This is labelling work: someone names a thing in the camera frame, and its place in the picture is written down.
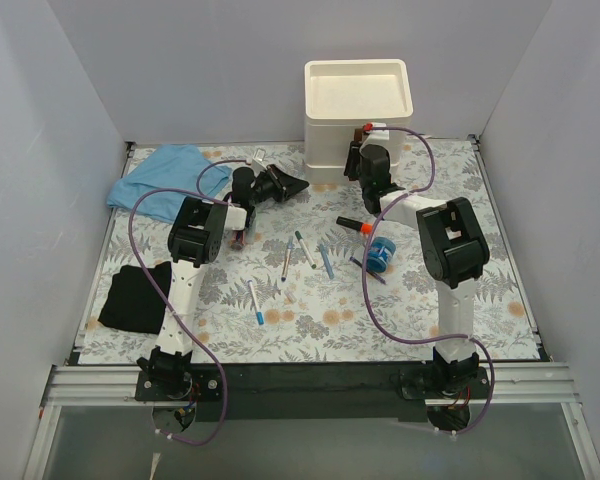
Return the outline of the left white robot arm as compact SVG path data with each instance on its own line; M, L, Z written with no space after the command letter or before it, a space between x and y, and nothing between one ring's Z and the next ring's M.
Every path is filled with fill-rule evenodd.
M155 346L138 365L146 383L159 394L180 400L200 391L191 367L196 341L194 314L204 277L221 249L226 231L246 234L255 220L255 207L267 200L283 203L309 187L305 180L274 165L244 166L232 174L224 200L202 193L187 194L168 236L171 254L169 291L158 292L165 313Z

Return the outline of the black orange highlighter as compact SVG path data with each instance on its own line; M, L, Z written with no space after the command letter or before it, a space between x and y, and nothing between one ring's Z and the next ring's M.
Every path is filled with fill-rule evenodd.
M343 228L350 229L352 231L359 232L364 235L370 234L373 228L372 224L364 223L358 220L353 220L343 216L337 217L336 224Z

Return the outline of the purple slim marker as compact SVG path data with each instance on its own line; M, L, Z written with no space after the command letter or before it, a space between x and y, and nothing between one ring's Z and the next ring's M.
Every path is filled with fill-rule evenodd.
M293 236L290 236L285 249L285 256L283 261L282 273L281 273L281 281L285 282L288 277L289 265L291 261L291 255L293 251L294 240Z

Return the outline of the light green eraser stick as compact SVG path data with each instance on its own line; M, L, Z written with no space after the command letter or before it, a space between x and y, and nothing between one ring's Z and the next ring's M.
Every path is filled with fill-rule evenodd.
M249 225L245 229L245 243L248 245L252 245L255 242L255 237L257 233L257 221L257 212L253 211L251 216L249 217Z

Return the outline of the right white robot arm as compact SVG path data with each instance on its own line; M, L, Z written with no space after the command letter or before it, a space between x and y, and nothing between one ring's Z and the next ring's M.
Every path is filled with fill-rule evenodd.
M359 183L364 206L378 220L417 231L423 261L438 294L438 335L431 342L427 387L455 397L477 377L479 355L474 334L474 302L478 279L490 252L468 199L434 200L411 193L392 181L389 151L353 140L344 175Z

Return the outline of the green-capped white marker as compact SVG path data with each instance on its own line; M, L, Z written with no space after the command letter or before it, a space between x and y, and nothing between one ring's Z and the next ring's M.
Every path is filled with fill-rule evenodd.
M305 256L305 258L306 258L306 260L307 260L307 262L309 264L309 266L312 269L316 269L317 268L317 264L316 264L316 262L315 262L315 260L314 260L314 258L312 256L311 251L310 251L308 245L306 244L306 242L305 242L305 240L304 240L301 232L298 231L298 230L296 230L294 232L294 234L295 234L295 237L296 237L296 239L297 239L297 241L298 241L298 243L299 243L299 245L301 247L301 250L302 250L302 252L303 252L303 254L304 254L304 256Z

